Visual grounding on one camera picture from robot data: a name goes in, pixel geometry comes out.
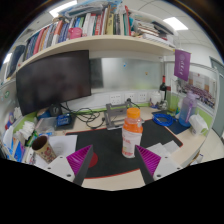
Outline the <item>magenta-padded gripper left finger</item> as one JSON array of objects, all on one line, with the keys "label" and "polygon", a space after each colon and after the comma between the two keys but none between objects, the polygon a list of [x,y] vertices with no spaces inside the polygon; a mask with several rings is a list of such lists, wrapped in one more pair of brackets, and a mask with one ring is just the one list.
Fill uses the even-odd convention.
[{"label": "magenta-padded gripper left finger", "polygon": [[89,145],[67,157],[58,156],[45,170],[65,180],[81,186],[93,156],[93,146]]}]

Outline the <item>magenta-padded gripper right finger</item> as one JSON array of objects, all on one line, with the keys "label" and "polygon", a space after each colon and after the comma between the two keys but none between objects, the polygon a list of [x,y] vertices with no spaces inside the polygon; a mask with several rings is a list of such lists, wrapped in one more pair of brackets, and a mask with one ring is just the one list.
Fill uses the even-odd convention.
[{"label": "magenta-padded gripper right finger", "polygon": [[135,146],[135,158],[138,160],[145,184],[160,180],[182,169],[169,156],[160,157],[154,152],[138,145]]}]

